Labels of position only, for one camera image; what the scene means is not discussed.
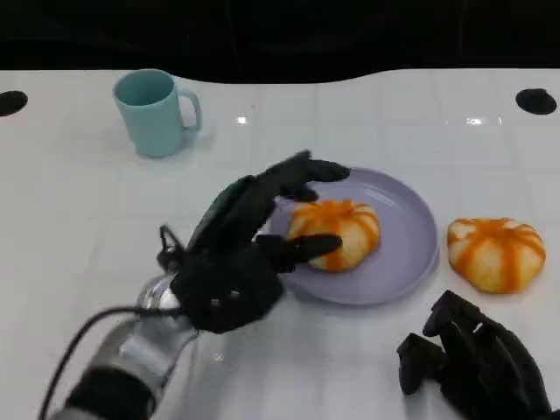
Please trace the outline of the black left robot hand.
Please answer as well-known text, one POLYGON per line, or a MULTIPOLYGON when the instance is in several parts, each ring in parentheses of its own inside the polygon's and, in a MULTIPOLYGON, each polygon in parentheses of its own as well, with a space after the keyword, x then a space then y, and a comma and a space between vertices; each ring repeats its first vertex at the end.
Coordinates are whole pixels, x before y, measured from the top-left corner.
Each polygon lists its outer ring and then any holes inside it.
POLYGON ((260 234, 281 196, 312 203, 310 182, 346 179, 349 168, 312 158, 308 150, 223 190, 181 251, 171 291, 184 314, 201 331, 227 333, 263 319, 284 294, 280 274, 338 249, 335 234, 297 239, 260 234))

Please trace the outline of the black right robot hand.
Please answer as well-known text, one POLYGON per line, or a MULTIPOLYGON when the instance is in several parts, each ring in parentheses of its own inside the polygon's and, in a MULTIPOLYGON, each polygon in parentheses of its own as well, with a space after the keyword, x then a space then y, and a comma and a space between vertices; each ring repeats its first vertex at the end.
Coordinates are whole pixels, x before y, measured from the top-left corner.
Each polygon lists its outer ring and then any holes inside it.
POLYGON ((478 306, 447 290, 423 333, 397 348, 406 396, 437 382, 466 419, 557 419, 535 359, 518 337, 478 306))

